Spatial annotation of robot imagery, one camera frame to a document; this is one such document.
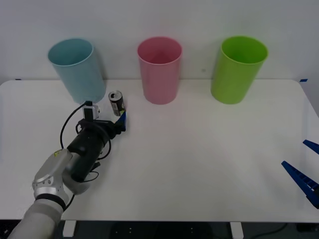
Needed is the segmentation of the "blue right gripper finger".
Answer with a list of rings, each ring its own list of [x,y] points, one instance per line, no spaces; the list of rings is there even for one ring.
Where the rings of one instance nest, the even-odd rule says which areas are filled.
[[[319,184],[297,170],[295,167],[290,165],[288,162],[283,161],[281,165],[291,176],[294,182],[303,191],[309,202],[315,207],[319,208]]]
[[[314,151],[316,154],[319,154],[319,145],[309,140],[304,140],[303,144]]]

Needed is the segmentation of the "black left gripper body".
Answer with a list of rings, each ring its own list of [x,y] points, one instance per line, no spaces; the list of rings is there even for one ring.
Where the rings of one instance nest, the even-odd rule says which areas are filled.
[[[80,120],[76,125],[76,132],[91,131],[96,133],[103,140],[114,139],[117,135],[126,131],[126,121],[117,121],[116,123],[109,120]]]

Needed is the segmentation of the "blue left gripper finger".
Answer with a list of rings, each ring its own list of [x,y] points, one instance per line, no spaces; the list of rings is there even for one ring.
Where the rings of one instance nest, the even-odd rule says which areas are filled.
[[[119,119],[115,122],[117,131],[126,131],[127,128],[127,112],[123,112]]]

